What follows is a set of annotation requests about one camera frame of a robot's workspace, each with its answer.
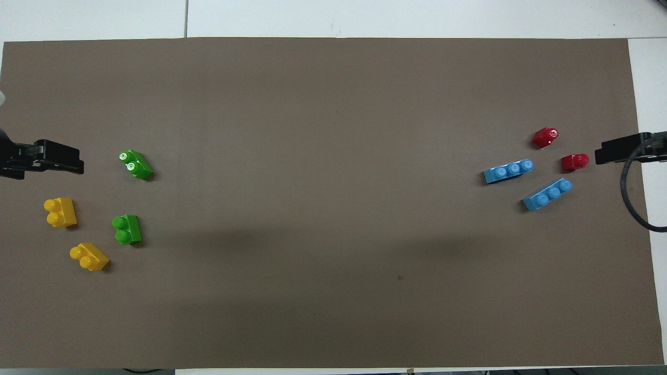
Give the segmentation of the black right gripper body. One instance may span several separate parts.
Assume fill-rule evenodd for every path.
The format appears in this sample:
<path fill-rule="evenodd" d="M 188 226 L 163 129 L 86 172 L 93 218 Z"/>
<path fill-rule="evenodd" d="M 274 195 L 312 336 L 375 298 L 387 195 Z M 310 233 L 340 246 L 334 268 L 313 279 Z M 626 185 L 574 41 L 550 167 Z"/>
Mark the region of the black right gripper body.
<path fill-rule="evenodd" d="M 643 149 L 640 151 L 638 161 L 640 163 L 665 162 L 666 161 L 666 131 L 655 133 L 641 133 Z"/>

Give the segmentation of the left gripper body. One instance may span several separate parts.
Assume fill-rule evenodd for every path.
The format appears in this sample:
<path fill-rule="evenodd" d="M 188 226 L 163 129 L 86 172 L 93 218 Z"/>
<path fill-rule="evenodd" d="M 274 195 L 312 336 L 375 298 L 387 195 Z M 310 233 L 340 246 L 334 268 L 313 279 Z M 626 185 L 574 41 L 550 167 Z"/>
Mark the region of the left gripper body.
<path fill-rule="evenodd" d="M 26 172 L 38 171 L 35 166 L 35 145 L 15 143 L 1 130 L 1 176 L 23 180 Z"/>

